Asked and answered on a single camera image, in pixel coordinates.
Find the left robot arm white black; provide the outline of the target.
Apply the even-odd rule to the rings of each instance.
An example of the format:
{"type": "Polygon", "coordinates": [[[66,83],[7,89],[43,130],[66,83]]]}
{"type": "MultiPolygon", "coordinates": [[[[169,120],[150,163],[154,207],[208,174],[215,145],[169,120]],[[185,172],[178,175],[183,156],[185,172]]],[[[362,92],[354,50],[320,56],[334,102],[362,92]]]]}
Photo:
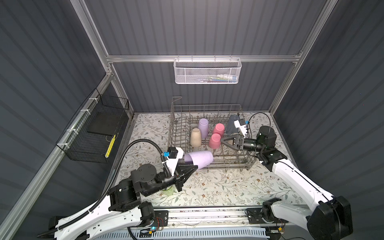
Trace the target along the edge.
{"type": "Polygon", "coordinates": [[[103,234],[124,227],[146,227],[155,219],[152,203],[142,201],[161,190],[175,186],[181,191],[184,183],[198,169],[193,164],[177,164],[174,175],[157,173],[151,164],[145,164],[112,187],[107,195],[92,206],[60,219],[56,226],[37,237],[53,240],[93,240],[103,234]]]}

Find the blue transparent cup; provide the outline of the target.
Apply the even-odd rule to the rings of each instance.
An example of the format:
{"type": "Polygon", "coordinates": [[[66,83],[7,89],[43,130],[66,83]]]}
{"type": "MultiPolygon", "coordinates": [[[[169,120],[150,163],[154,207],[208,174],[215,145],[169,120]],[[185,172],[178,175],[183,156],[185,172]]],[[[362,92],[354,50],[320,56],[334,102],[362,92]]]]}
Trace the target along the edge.
{"type": "Polygon", "coordinates": [[[226,131],[225,133],[230,136],[232,134],[237,134],[238,133],[238,129],[235,127],[235,121],[239,120],[240,119],[240,116],[238,115],[231,115],[229,117],[229,120],[228,120],[228,123],[227,123],[227,127],[226,127],[226,131]]]}

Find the beige cup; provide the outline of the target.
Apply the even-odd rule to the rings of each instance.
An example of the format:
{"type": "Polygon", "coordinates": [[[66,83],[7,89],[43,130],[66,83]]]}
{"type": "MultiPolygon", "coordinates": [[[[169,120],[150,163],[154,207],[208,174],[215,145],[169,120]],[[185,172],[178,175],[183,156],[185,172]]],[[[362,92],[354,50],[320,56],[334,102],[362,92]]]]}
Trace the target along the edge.
{"type": "Polygon", "coordinates": [[[202,144],[202,133],[199,128],[194,128],[190,135],[190,145],[194,148],[200,147],[202,144]]]}

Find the pink cup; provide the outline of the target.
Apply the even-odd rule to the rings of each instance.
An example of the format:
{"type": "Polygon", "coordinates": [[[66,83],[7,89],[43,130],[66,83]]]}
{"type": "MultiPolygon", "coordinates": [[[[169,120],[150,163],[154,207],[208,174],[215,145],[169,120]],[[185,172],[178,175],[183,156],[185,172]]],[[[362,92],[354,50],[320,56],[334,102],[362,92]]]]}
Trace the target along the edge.
{"type": "Polygon", "coordinates": [[[211,149],[218,149],[221,145],[221,135],[219,133],[213,133],[209,140],[209,147],[211,149]]]}
{"type": "Polygon", "coordinates": [[[219,134],[221,137],[223,137],[225,133],[225,128],[226,127],[224,124],[218,123],[214,127],[213,134],[219,134]]]}

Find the light purple cup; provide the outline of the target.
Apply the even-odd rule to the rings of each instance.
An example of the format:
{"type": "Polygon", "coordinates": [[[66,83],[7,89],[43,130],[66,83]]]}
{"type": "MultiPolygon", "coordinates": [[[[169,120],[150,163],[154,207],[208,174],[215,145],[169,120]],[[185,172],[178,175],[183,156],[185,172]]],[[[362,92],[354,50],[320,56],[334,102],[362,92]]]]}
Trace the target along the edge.
{"type": "Polygon", "coordinates": [[[199,120],[198,128],[201,131],[202,139],[205,139],[209,135],[209,120],[201,118],[199,120]]]}

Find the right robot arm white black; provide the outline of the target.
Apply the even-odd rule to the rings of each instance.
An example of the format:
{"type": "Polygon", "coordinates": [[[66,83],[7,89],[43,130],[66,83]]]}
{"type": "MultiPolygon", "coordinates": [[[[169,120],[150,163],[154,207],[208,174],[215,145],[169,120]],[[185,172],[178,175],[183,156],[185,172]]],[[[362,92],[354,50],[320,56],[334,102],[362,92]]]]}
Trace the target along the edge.
{"type": "Polygon", "coordinates": [[[247,126],[239,128],[240,133],[223,137],[221,143],[235,151],[256,153],[261,164],[284,180],[308,206],[304,209],[272,198],[263,202],[260,215],[265,222],[285,220],[307,230],[315,240],[341,240],[353,233],[348,200],[327,192],[299,171],[275,147],[277,135],[271,127],[261,126],[255,139],[247,138],[247,126]]]}

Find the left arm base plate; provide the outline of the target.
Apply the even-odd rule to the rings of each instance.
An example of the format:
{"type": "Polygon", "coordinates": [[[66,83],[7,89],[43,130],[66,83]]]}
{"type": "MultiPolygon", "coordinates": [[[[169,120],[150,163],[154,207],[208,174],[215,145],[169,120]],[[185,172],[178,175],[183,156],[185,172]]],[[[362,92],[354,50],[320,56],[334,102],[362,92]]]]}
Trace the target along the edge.
{"type": "Polygon", "coordinates": [[[169,211],[155,210],[155,217],[147,223],[142,224],[142,227],[167,227],[169,220],[169,211]]]}

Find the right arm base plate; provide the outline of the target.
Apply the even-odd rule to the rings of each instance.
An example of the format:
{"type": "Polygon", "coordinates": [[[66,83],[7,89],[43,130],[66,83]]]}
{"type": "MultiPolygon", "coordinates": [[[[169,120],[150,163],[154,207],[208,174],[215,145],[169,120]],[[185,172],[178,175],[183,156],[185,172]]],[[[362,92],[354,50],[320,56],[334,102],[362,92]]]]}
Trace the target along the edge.
{"type": "Polygon", "coordinates": [[[247,208],[245,214],[250,224],[277,224],[284,223],[276,218],[268,208],[247,208]]]}

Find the green transparent cup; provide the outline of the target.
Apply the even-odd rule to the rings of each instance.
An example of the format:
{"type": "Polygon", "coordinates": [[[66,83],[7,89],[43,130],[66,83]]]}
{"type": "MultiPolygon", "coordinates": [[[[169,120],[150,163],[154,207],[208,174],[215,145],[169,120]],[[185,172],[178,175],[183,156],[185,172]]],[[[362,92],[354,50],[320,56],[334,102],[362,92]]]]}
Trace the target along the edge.
{"type": "Polygon", "coordinates": [[[175,187],[174,186],[169,187],[165,190],[162,190],[162,192],[165,196],[172,196],[175,193],[175,187]]]}

